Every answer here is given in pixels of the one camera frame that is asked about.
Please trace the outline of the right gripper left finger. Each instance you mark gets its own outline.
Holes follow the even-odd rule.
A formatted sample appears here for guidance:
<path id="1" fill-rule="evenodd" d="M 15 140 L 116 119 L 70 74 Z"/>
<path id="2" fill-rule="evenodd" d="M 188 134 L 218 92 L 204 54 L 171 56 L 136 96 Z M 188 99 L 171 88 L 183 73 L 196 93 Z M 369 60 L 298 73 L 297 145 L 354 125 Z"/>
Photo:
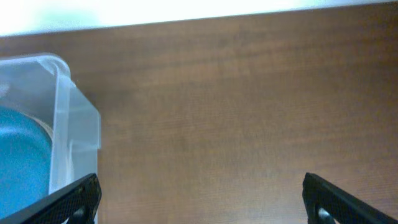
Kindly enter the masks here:
<path id="1" fill-rule="evenodd" d="M 88 174 L 3 218 L 1 224 L 94 223 L 101 197 L 98 176 Z"/>

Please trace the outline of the blue large bowl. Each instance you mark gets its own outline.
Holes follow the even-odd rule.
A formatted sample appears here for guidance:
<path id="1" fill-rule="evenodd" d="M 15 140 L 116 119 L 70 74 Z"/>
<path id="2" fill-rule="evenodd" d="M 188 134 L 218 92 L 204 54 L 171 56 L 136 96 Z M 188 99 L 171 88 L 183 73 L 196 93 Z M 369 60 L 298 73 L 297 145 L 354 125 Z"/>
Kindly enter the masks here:
<path id="1" fill-rule="evenodd" d="M 1 107 L 1 218 L 49 193 L 52 142 L 26 115 Z"/>

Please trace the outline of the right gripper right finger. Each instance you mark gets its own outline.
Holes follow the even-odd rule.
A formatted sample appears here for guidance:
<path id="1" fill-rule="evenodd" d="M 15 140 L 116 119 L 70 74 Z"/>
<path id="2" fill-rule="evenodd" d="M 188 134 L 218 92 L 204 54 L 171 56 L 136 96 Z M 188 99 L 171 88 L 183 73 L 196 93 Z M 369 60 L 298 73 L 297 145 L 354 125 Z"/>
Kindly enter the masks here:
<path id="1" fill-rule="evenodd" d="M 396 219 L 313 173 L 305 174 L 302 197 L 309 224 L 397 224 Z"/>

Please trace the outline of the clear plastic storage container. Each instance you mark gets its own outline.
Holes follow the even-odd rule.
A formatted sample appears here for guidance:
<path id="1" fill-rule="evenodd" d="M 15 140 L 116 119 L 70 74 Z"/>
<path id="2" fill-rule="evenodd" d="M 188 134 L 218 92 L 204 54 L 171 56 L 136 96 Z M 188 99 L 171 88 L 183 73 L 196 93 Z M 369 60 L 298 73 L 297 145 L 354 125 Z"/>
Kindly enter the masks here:
<path id="1" fill-rule="evenodd" d="M 60 57 L 2 58 L 1 107 L 32 115 L 52 127 L 48 195 L 97 172 L 101 116 L 72 81 Z"/>

